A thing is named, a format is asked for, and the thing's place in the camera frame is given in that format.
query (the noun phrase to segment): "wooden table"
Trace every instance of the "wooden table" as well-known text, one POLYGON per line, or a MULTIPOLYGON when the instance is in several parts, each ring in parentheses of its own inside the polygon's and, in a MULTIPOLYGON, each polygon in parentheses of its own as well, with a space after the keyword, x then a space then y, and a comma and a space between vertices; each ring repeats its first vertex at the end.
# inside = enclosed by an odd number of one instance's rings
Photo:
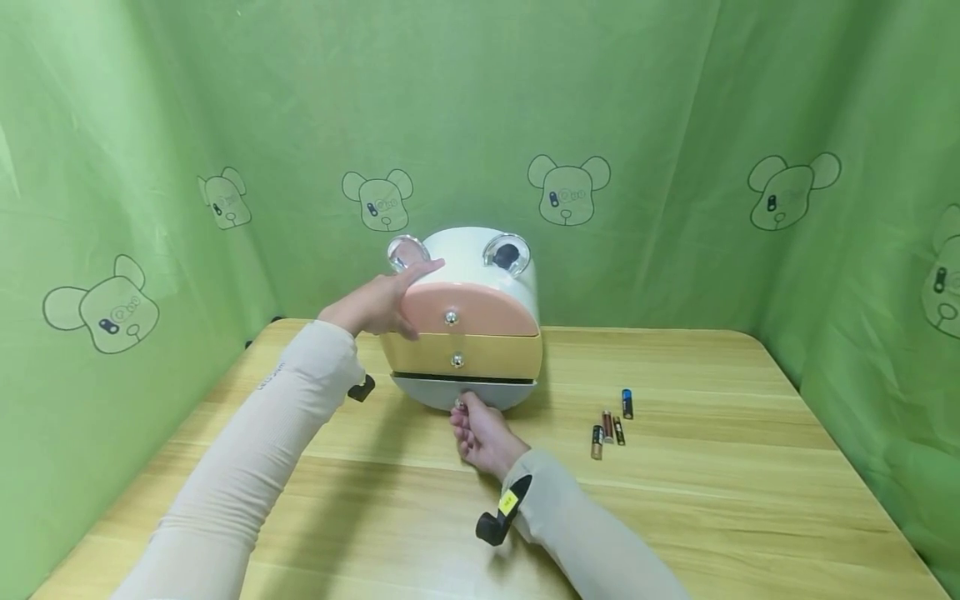
MULTIPOLYGON (((191 469, 304 322, 270 325, 34 596, 102 600, 191 469)), ((540 389, 508 413, 643 536, 695 599, 947 600, 766 350, 726 331, 547 328, 540 389), (634 392, 627 445, 591 427, 634 392)), ((473 535, 497 487, 462 464, 446 414, 377 381, 309 446, 267 520, 243 598, 574 598, 516 536, 473 535)))

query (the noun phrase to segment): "black clip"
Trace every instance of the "black clip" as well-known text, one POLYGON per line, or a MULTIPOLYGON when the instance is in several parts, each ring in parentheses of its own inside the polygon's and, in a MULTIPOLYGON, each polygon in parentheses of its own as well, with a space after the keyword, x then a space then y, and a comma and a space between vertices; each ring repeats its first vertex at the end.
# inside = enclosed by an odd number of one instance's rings
POLYGON ((353 398, 357 402, 363 402, 367 399, 367 396, 370 395, 370 392, 373 391, 373 388, 376 387, 376 382, 373 381, 373 377, 370 377, 368 374, 364 375, 363 383, 355 385, 349 389, 347 396, 353 398))
POLYGON ((480 515, 477 521, 477 538, 485 541, 491 546, 498 546, 507 538, 507 532, 516 518, 516 513, 520 510, 520 502, 527 495, 530 489, 530 482, 533 481, 533 475, 524 475, 516 480, 509 490, 500 497, 500 502, 496 507, 496 516, 490 513, 480 515))

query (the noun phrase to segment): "green backdrop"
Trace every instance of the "green backdrop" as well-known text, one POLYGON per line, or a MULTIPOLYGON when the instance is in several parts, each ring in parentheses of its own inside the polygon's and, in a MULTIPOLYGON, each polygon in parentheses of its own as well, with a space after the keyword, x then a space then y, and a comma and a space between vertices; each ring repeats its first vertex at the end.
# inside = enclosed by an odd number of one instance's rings
POLYGON ((6 0, 0 598, 271 317, 458 225, 530 242, 546 324, 757 336, 960 597, 957 31, 953 0, 6 0))

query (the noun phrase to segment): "arm sleeve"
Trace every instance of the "arm sleeve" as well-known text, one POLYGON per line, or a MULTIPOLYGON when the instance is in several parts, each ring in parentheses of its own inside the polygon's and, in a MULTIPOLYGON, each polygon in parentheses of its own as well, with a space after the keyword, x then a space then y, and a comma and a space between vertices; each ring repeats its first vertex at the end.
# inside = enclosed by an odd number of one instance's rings
POLYGON ((300 455, 364 370, 353 337, 308 324, 203 456, 114 600, 235 600, 300 455))
POLYGON ((503 491, 532 475, 514 525, 543 546, 584 600, 689 600, 666 564, 626 525, 596 504, 549 454, 530 450, 503 491))

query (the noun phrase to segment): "yellow drawer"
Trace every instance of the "yellow drawer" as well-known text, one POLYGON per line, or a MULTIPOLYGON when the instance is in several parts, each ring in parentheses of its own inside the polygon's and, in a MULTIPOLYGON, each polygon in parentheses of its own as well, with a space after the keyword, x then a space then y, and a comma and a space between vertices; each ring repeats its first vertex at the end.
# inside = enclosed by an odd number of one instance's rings
POLYGON ((380 343, 396 372, 536 379, 543 361, 539 334, 513 337, 422 333, 419 340, 409 342, 397 333, 387 333, 380 336, 380 343))

